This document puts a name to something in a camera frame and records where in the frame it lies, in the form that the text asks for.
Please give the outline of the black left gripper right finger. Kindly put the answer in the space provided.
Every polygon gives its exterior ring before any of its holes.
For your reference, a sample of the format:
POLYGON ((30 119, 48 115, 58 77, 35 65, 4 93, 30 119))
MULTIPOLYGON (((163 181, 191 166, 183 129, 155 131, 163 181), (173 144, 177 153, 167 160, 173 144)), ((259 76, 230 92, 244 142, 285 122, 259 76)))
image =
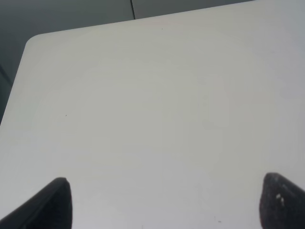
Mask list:
POLYGON ((264 229, 303 229, 305 191, 278 173, 267 173, 259 203, 264 229))

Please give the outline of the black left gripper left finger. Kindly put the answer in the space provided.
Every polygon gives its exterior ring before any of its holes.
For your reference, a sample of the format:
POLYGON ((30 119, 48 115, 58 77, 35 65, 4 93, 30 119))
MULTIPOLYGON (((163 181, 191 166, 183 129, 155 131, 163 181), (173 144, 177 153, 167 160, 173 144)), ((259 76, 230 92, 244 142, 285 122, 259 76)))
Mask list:
POLYGON ((0 220, 2 229, 71 229, 72 196, 68 180, 58 177, 0 220))

